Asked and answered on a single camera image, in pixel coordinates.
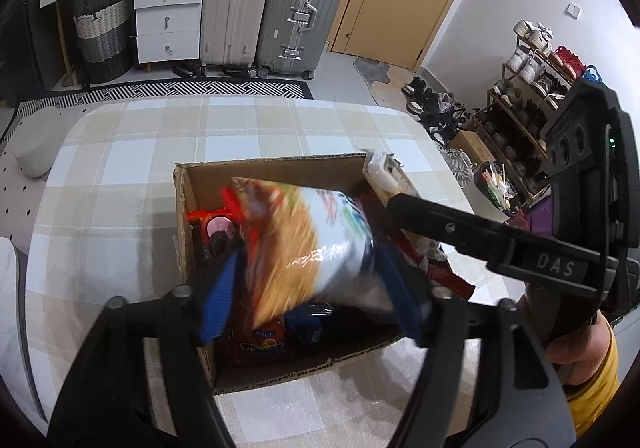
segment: human hand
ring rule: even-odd
[[[518,306],[530,320],[525,297],[520,299]],[[564,384],[579,385],[593,378],[606,358],[610,344],[611,332],[607,319],[598,311],[596,323],[556,338],[546,347],[545,354],[553,364],[572,365]]]

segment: white wall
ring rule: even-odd
[[[582,9],[577,21],[564,15],[571,2]],[[640,30],[618,0],[461,0],[423,66],[468,108],[481,106],[513,53],[512,29],[520,19],[550,26],[555,47],[564,44],[585,64],[595,64],[640,132]]]

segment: yellow sleeve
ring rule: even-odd
[[[618,381],[618,347],[611,327],[609,351],[596,374],[577,392],[567,395],[569,409],[574,418],[575,433],[580,437],[607,407],[616,393]]]

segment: floor rug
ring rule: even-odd
[[[414,78],[413,71],[361,56],[355,58],[353,66],[379,106],[406,112],[407,98],[401,89]]]
[[[302,80],[251,79],[243,78],[193,78],[151,80],[148,82],[130,82],[93,88],[91,91],[64,91],[48,98],[27,100],[20,103],[18,114],[12,122],[9,132],[0,143],[5,145],[18,123],[43,107],[64,109],[96,102],[108,102],[124,99],[152,98],[161,96],[202,95],[202,96],[279,96],[282,98],[313,99],[311,90]]]

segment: purple cloth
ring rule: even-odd
[[[527,214],[529,229],[536,235],[553,237],[554,230],[554,198],[545,197]]]

